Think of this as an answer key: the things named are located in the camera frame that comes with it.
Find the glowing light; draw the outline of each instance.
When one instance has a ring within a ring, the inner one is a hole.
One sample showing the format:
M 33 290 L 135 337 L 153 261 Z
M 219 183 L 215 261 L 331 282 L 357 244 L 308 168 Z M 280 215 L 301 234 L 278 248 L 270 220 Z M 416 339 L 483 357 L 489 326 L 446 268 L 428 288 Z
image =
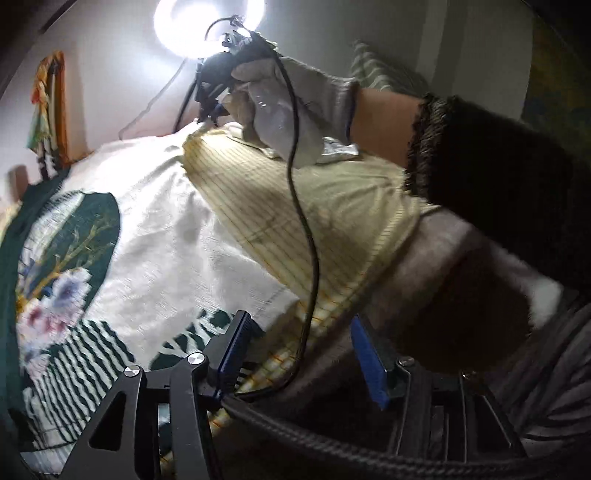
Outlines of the glowing light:
M 206 58 L 223 51 L 224 47 L 219 39 L 203 40 L 207 27 L 221 16 L 213 3 L 188 5 L 173 19 L 176 2 L 177 0 L 160 0 L 154 12 L 154 30 L 162 44 L 176 55 L 190 59 Z M 244 26 L 250 30 L 256 29 L 264 11 L 264 0 L 248 0 Z

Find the dark clothing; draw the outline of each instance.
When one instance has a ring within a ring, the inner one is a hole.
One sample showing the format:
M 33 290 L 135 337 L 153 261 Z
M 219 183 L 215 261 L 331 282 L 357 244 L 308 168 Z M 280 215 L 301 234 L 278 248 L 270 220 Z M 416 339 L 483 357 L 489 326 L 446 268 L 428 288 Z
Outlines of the dark clothing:
M 427 96 L 407 188 L 565 286 L 591 291 L 591 168 L 549 137 L 458 98 Z

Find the plastic packaging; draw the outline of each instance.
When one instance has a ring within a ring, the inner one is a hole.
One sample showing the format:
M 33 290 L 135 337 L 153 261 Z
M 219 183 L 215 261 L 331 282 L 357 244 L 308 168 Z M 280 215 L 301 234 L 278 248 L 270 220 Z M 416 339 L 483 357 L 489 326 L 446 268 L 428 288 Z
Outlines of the plastic packaging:
M 287 89 L 276 80 L 251 82 L 248 92 L 255 104 L 254 127 L 260 139 L 272 145 L 279 156 L 287 160 L 294 136 L 293 110 Z M 324 139 L 305 107 L 298 103 L 300 136 L 294 158 L 294 167 L 314 165 L 322 155 Z

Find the striped pattern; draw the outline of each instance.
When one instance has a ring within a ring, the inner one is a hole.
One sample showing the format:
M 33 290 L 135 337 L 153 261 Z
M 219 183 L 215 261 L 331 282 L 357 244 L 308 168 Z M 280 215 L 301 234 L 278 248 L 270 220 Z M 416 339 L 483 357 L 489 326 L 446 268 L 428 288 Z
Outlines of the striped pattern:
M 76 441 L 119 374 L 135 361 L 106 322 L 91 320 L 80 320 L 50 353 L 47 371 L 23 392 L 36 450 Z
M 292 365 L 311 284 L 309 251 L 288 191 L 285 163 L 219 131 L 190 137 L 183 148 L 189 179 L 232 236 L 302 299 L 277 347 L 240 390 L 258 388 Z M 393 262 L 429 207 L 402 191 L 400 168 L 375 157 L 307 167 L 294 177 L 320 256 L 311 346 Z M 222 413 L 213 425 L 226 421 Z
M 422 97 L 429 91 L 429 85 L 421 75 L 401 63 L 382 61 L 368 45 L 359 40 L 355 42 L 354 55 L 351 75 L 362 87 L 415 97 Z

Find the white glove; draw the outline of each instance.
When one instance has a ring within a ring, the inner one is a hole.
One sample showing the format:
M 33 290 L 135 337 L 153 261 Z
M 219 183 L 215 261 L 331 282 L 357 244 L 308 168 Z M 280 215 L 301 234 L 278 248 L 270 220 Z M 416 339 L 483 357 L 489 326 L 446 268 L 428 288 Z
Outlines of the white glove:
M 359 84 L 355 79 L 327 75 L 289 57 L 281 61 L 290 78 L 295 95 L 311 112 L 323 132 L 344 144 L 349 142 L 349 129 L 355 113 Z M 285 85 L 281 70 L 273 59 L 256 60 L 239 65 L 232 76 L 241 82 L 274 79 Z

